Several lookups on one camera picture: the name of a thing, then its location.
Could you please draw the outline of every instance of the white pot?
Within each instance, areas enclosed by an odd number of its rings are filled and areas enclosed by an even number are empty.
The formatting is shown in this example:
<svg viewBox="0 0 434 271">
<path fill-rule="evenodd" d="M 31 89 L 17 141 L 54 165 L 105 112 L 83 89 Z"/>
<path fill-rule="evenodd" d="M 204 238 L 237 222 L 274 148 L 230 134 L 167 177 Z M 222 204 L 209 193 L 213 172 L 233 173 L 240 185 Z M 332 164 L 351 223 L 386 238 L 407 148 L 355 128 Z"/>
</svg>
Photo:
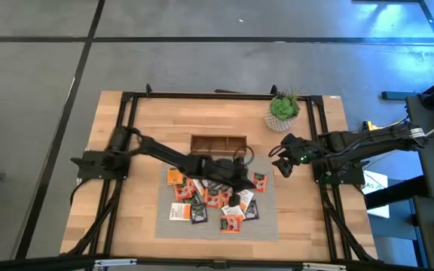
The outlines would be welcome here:
<svg viewBox="0 0 434 271">
<path fill-rule="evenodd" d="M 288 120 L 280 120 L 276 116 L 272 115 L 270 112 L 270 108 L 267 110 L 267 114 L 264 117 L 265 123 L 269 129 L 274 132 L 284 132 L 288 129 L 291 129 L 292 124 L 294 123 L 296 117 L 292 117 Z"/>
</svg>

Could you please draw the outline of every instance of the gray mat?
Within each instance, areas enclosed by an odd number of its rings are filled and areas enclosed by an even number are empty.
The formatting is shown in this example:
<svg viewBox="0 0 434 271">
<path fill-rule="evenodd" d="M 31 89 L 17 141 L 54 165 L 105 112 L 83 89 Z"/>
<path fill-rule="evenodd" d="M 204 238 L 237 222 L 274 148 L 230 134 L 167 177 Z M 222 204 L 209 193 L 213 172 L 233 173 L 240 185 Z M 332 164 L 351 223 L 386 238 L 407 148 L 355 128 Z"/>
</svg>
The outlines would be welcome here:
<svg viewBox="0 0 434 271">
<path fill-rule="evenodd" d="M 239 239 L 253 241 L 277 241 L 277 213 L 274 193 L 274 171 L 266 157 L 256 157 L 249 167 L 249 179 L 254 171 L 267 175 L 265 193 L 254 193 L 259 212 L 259 219 L 244 221 L 240 233 L 220 233 L 221 209 L 207 208 L 208 221 L 192 224 L 190 221 L 170 221 L 170 206 L 175 200 L 172 186 L 167 186 L 167 170 L 170 165 L 164 164 L 160 174 L 157 207 L 157 225 L 155 237 L 160 238 L 192 238 L 192 239 Z"/>
</svg>

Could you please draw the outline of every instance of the concrete floor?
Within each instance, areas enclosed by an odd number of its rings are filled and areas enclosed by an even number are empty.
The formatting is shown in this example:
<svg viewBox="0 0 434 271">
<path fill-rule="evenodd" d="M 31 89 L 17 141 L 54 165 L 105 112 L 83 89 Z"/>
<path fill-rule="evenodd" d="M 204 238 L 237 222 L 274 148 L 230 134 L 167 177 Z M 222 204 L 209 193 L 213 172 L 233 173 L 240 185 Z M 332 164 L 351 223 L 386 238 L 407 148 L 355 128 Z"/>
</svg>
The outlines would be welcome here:
<svg viewBox="0 0 434 271">
<path fill-rule="evenodd" d="M 426 2 L 434 16 L 434 0 Z M 0 0 L 0 35 L 86 36 L 96 5 L 97 0 Z M 105 4 L 96 35 L 433 37 L 416 3 L 348 0 L 113 0 Z M 0 171 L 7 174 L 0 181 L 0 260 L 13 253 L 82 48 L 81 43 L 0 43 Z M 434 46 L 93 44 L 29 257 L 59 252 L 77 173 L 69 158 L 84 150 L 99 92 L 143 90 L 146 83 L 154 91 L 268 93 L 276 84 L 339 95 L 350 129 L 358 129 L 363 120 L 380 125 L 405 116 L 404 102 L 383 101 L 379 94 L 421 92 L 433 85 Z M 403 160 L 410 161 L 406 169 Z M 420 164 L 416 154 L 399 152 L 370 170 L 412 178 L 420 174 Z M 377 245 L 388 262 L 412 263 L 384 253 L 399 241 Z"/>
</svg>

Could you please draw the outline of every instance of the wooden table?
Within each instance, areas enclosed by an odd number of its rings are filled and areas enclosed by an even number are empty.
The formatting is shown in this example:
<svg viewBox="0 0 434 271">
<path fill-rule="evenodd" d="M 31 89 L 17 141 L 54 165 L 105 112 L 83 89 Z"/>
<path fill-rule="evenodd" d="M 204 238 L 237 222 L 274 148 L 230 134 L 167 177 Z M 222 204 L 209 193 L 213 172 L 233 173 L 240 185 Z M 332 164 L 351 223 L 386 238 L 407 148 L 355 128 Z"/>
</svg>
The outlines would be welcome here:
<svg viewBox="0 0 434 271">
<path fill-rule="evenodd" d="M 96 110 L 88 148 L 103 150 L 115 126 L 122 92 L 103 91 Z M 325 96 L 325 112 L 330 131 L 346 130 L 344 109 L 339 96 Z M 190 150 L 191 134 L 241 135 L 255 154 L 266 157 L 286 133 L 270 131 L 264 123 L 269 101 L 222 99 L 140 98 L 134 126 L 144 135 L 184 153 Z M 317 108 L 314 109 L 320 132 Z M 305 103 L 290 130 L 296 136 L 311 138 Z M 136 147 L 136 139 L 130 148 Z M 309 165 L 295 166 L 284 178 L 274 168 L 278 241 L 206 240 L 156 238 L 155 222 L 158 185 L 162 162 L 138 156 L 131 160 L 124 181 L 111 255 L 122 257 L 224 258 L 235 260 L 316 260 L 328 261 L 329 250 L 319 188 Z M 93 223 L 102 189 L 101 180 L 86 183 L 75 194 L 61 252 L 68 251 Z M 347 226 L 359 243 L 376 257 L 371 227 L 362 194 L 353 186 L 341 185 Z M 106 225 L 99 238 L 102 251 Z M 334 226 L 338 256 L 343 257 L 339 231 Z"/>
</svg>

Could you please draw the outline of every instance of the succulent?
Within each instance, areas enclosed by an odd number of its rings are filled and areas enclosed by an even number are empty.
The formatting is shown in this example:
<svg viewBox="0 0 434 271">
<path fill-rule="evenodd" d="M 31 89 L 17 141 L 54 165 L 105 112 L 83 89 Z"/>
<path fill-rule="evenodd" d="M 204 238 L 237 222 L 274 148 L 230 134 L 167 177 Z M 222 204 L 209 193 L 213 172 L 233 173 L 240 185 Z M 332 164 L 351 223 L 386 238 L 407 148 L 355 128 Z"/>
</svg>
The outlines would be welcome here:
<svg viewBox="0 0 434 271">
<path fill-rule="evenodd" d="M 288 93 L 277 93 L 270 102 L 270 112 L 279 120 L 288 120 L 299 114 L 297 96 Z"/>
</svg>

